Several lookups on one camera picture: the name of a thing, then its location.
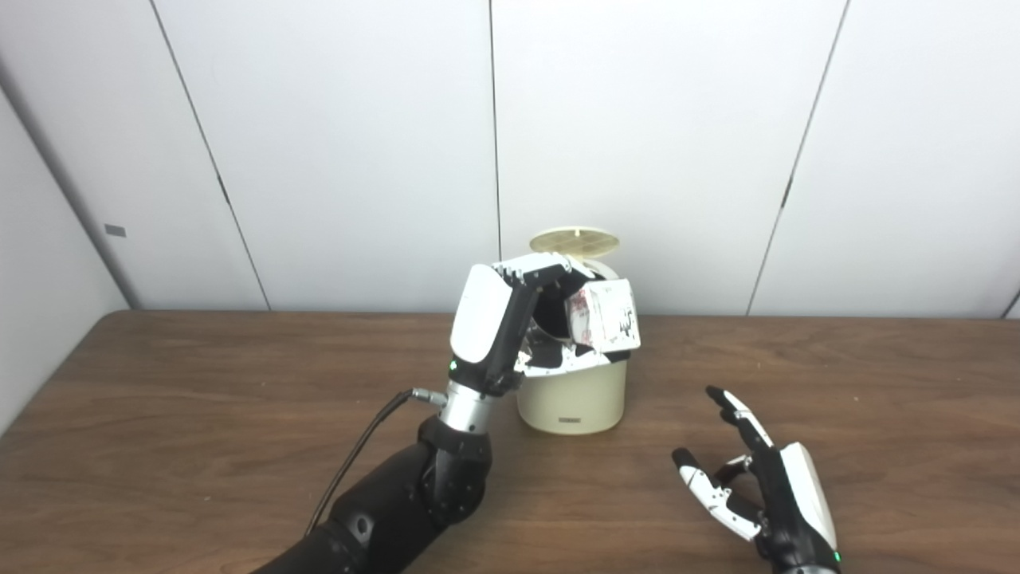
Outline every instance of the wood grain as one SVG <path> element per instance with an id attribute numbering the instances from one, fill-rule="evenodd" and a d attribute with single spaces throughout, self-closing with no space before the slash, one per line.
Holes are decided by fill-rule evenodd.
<path id="1" fill-rule="evenodd" d="M 249 572 L 300 535 L 390 397 L 444 387 L 450 324 L 108 316 L 0 439 L 0 572 Z M 642 331 L 615 429 L 547 435 L 502 402 L 486 503 L 410 573 L 768 572 L 669 460 L 743 451 L 707 384 L 811 449 L 847 574 L 1017 572 L 1020 322 L 648 317 Z M 428 414 L 395 414 L 351 478 Z"/>

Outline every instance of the container lid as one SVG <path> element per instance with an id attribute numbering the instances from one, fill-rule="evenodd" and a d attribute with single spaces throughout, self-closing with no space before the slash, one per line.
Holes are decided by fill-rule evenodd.
<path id="1" fill-rule="evenodd" d="M 547 228 L 528 243 L 532 251 L 556 251 L 578 259 L 600 257 L 615 250 L 620 240 L 608 230 L 594 226 L 568 225 Z"/>

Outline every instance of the white robotic hand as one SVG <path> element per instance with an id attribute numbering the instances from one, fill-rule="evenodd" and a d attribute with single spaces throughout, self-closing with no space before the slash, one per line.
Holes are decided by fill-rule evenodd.
<path id="1" fill-rule="evenodd" d="M 732 394 L 712 386 L 706 393 L 722 408 L 722 420 L 737 428 L 751 454 L 726 463 L 712 476 L 690 451 L 677 449 L 673 462 L 684 484 L 716 520 L 754 540 L 776 574 L 838 573 L 835 528 L 807 449 L 800 442 L 776 449 Z M 728 487 L 745 472 L 758 479 L 764 509 Z"/>
<path id="2" fill-rule="evenodd" d="M 627 280 L 606 280 L 570 255 L 531 253 L 471 267 L 450 335 L 450 379 L 502 396 L 521 375 L 609 365 L 640 346 Z"/>

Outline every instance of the white wall panel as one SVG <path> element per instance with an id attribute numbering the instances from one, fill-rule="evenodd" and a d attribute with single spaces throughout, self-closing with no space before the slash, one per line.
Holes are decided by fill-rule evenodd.
<path id="1" fill-rule="evenodd" d="M 0 70 L 141 307 L 265 309 L 148 2 L 0 2 Z"/>
<path id="2" fill-rule="evenodd" d="M 642 312 L 745 313 L 843 7 L 495 0 L 504 256 L 602 226 Z"/>
<path id="3" fill-rule="evenodd" d="M 1013 309 L 1006 314 L 1006 319 L 1020 319 L 1020 303 L 1013 304 Z"/>
<path id="4" fill-rule="evenodd" d="M 488 4 L 157 6 L 272 308 L 453 310 L 498 257 Z"/>
<path id="5" fill-rule="evenodd" d="M 125 307 L 0 92 L 0 433 L 93 324 Z"/>
<path id="6" fill-rule="evenodd" d="M 853 0 L 754 314 L 1002 315 L 1020 286 L 1020 4 Z"/>

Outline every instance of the robotic arm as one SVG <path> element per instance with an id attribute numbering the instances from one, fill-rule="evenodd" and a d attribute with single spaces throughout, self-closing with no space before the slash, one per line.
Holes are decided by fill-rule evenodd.
<path id="1" fill-rule="evenodd" d="M 677 449 L 673 462 L 683 483 L 716 520 L 753 540 L 774 574 L 838 574 L 835 528 L 807 449 L 800 442 L 776 449 L 754 413 L 732 394 L 712 386 L 706 393 L 751 454 L 729 461 L 713 476 L 690 451 Z M 728 487 L 746 472 L 758 479 L 764 509 Z"/>
<path id="2" fill-rule="evenodd" d="M 554 362 L 562 372 L 628 355 L 564 345 L 537 329 L 537 307 L 566 321 L 567 299 L 599 278 L 569 255 L 557 253 L 471 267 L 450 336 L 453 360 L 446 394 L 413 389 L 391 404 L 396 409 L 413 398 L 441 406 L 439 415 L 421 424 L 416 443 L 338 497 L 325 521 L 255 574 L 396 574 L 447 527 L 471 516 L 481 504 L 492 466 L 492 409 L 520 386 L 528 371 L 548 371 L 551 364 L 540 359 L 549 354 L 538 351 L 548 351 L 551 340 L 561 358 L 589 356 Z M 522 352 L 526 336 L 534 340 L 528 349 L 534 357 Z"/>

